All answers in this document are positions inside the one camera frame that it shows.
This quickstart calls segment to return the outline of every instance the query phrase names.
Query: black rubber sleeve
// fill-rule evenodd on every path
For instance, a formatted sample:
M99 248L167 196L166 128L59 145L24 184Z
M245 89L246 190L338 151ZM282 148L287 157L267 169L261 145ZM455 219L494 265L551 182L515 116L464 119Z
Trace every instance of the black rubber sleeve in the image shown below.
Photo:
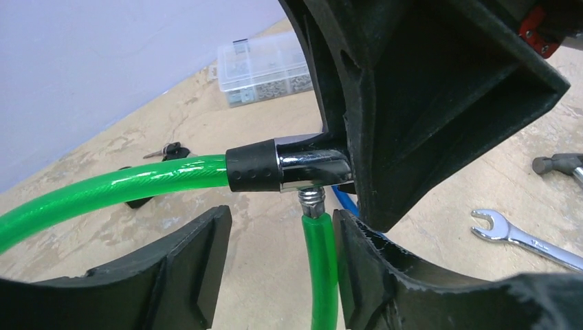
M231 191L279 191L275 141L229 149L225 158Z

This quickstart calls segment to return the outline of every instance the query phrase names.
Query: hammer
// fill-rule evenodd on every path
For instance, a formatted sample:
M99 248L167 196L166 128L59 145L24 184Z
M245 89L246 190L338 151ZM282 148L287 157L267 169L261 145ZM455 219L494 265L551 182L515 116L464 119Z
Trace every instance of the hammer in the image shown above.
M557 153L553 157L537 157L532 161L532 169L538 175L559 171L574 176L583 187L583 153Z

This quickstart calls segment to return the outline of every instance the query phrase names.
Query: metal tool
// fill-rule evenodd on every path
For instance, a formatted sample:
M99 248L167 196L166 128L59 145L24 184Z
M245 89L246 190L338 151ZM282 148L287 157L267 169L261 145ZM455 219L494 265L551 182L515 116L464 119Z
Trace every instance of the metal tool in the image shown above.
M155 153L149 153L148 155L144 156L144 159L168 155L169 153L173 153L180 149L180 146L180 142L166 143L162 150L156 151Z
M532 161L532 170L543 175L559 171L574 176L583 187L583 153L557 153L553 157L537 157Z
M472 227L472 232L481 239L489 242L510 242L534 252L547 259L555 261L571 270L583 272L583 258L538 239L515 227L503 215L495 210L473 210L472 216L488 220L492 229Z

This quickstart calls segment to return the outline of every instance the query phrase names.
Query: open-end wrench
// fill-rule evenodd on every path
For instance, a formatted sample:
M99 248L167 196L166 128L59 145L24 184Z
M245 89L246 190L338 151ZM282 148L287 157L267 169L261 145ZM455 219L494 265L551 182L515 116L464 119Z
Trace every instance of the open-end wrench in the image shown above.
M523 232L520 228L512 225L512 223L497 211L486 209L473 210L472 216L488 220L492 226L490 230L472 227L472 232L477 237L489 242L515 243L522 248L555 261L571 270L583 272L582 257Z

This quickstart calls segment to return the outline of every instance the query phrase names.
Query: white wall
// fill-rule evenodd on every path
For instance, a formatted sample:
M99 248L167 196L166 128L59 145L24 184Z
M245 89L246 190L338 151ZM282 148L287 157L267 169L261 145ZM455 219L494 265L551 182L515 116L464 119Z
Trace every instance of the white wall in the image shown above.
M0 1L0 192L284 17L277 0Z

